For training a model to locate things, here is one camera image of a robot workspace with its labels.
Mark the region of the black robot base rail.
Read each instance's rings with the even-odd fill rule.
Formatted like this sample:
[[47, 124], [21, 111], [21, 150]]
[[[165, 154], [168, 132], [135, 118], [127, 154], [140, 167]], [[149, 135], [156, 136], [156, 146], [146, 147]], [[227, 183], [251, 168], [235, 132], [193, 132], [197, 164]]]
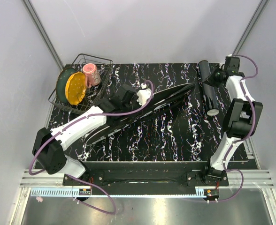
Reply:
[[63, 184], [91, 182], [110, 195], [188, 195], [196, 187], [227, 187], [227, 179], [214, 185], [201, 181], [207, 162], [86, 162], [80, 182], [67, 176]]

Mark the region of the black shuttlecock tube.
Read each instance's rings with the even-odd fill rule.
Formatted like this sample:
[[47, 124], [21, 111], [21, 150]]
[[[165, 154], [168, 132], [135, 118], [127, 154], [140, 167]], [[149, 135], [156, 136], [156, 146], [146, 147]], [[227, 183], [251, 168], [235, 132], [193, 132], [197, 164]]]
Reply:
[[206, 114], [208, 116], [216, 116], [219, 114], [217, 98], [215, 94], [215, 89], [213, 86], [210, 86], [204, 83], [204, 80], [211, 74], [210, 66], [207, 60], [202, 60], [198, 63], [199, 66], [199, 75], [202, 81], [202, 90], [204, 97], [204, 107]]

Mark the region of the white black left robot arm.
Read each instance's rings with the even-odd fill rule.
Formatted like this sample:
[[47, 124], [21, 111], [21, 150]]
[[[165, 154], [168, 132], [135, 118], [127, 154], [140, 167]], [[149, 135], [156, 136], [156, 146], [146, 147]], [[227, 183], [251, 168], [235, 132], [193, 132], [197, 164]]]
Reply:
[[103, 125], [110, 118], [138, 113], [152, 95], [150, 89], [135, 91], [124, 85], [110, 96], [100, 99], [88, 111], [55, 129], [41, 128], [36, 135], [32, 153], [33, 161], [42, 165], [42, 171], [53, 175], [58, 172], [73, 175], [73, 181], [83, 186], [89, 174], [79, 160], [65, 155], [65, 150], [80, 137]]

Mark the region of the black sport racket bag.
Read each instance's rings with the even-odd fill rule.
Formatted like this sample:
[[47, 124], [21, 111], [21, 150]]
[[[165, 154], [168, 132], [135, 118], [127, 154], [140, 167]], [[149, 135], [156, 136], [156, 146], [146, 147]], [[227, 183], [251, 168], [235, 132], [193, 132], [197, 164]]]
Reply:
[[175, 106], [178, 101], [190, 95], [194, 87], [193, 83], [185, 83], [158, 91], [153, 93], [144, 106], [138, 104], [136, 110], [119, 110], [115, 103], [115, 94], [98, 100], [86, 112], [90, 116], [88, 119], [93, 122], [86, 130], [86, 144], [97, 143], [139, 119], [149, 119], [150, 114], [163, 107]]

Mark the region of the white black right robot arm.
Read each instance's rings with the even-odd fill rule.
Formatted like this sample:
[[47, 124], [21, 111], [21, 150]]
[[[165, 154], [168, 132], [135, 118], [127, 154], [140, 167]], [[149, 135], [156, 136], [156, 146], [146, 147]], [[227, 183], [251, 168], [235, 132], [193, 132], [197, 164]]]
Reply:
[[232, 100], [224, 117], [222, 140], [209, 159], [200, 179], [207, 186], [214, 185], [227, 179], [228, 164], [236, 149], [257, 128], [263, 104], [257, 102], [247, 89], [248, 79], [239, 71], [241, 55], [229, 55], [222, 66], [217, 66], [213, 72], [202, 79], [203, 84], [212, 87], [224, 85]]

